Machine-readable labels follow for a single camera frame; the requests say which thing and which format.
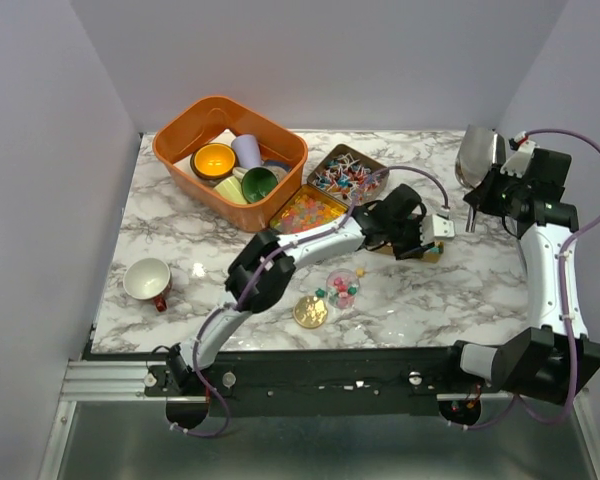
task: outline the orange plastic bin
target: orange plastic bin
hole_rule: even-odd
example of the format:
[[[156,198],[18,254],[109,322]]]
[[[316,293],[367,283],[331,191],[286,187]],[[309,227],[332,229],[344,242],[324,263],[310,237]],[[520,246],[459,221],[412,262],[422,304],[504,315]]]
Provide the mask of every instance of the orange plastic bin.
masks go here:
[[[174,167],[225,129],[236,136],[255,135],[263,159],[279,160],[291,167],[278,186],[257,203],[229,202],[197,178]],[[307,144],[297,135],[230,98],[219,96],[197,101],[160,130],[153,140],[153,151],[185,193],[247,232],[267,228],[269,220],[300,188],[308,153]]]

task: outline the candy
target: candy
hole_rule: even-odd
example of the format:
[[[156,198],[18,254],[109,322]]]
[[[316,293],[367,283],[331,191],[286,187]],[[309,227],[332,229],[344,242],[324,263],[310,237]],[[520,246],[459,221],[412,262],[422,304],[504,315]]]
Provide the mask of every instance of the candy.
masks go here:
[[[367,199],[365,194],[380,186],[379,179],[369,179],[371,173],[371,168],[363,166],[359,159],[346,153],[329,160],[322,170],[316,172],[312,183],[347,202],[364,202]]]

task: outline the countertop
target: countertop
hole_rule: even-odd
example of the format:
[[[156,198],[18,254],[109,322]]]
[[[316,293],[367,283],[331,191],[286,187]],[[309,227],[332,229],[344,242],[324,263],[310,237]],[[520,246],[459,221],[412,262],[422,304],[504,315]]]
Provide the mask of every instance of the countertop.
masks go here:
[[[224,350],[379,348],[451,345],[458,339],[493,344],[526,326],[526,283],[514,239],[496,219],[479,217],[465,233],[466,205],[454,176],[463,132],[298,131],[309,146],[306,175],[337,144],[345,143],[385,165],[408,164],[434,173],[445,185],[456,238],[437,264],[371,252],[334,258],[299,271],[272,309],[247,320]],[[146,352],[194,335],[216,304],[229,264],[250,234],[240,232],[173,183],[155,158],[153,135],[143,137],[122,225],[93,335],[93,353]],[[439,190],[428,179],[393,171],[399,183],[439,207]],[[165,260],[173,272],[169,309],[127,297],[125,270],[136,260]],[[327,321],[301,328],[291,309],[303,295],[324,287],[337,268],[364,268],[361,289],[349,310],[331,307]]]

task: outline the yellow cup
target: yellow cup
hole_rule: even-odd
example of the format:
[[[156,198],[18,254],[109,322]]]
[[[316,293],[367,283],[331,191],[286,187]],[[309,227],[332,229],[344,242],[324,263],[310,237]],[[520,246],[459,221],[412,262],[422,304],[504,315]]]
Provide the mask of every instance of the yellow cup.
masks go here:
[[[232,203],[238,205],[247,205],[247,201],[242,195],[242,184],[236,177],[225,178],[213,188],[221,197],[226,198]]]

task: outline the white connector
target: white connector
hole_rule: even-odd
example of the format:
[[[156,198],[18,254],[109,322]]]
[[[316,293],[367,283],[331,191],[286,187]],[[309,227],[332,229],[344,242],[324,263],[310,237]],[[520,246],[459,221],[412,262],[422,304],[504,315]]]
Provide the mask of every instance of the white connector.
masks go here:
[[[429,245],[443,239],[456,236],[456,228],[453,221],[447,220],[439,215],[427,215],[420,226],[420,241],[422,245]]]
[[[532,142],[531,140],[522,143],[520,147],[518,147],[518,151],[513,152],[513,155],[504,162],[504,165],[500,168],[500,173],[522,178],[527,171],[531,157],[533,157],[533,151],[537,146],[536,142]]]

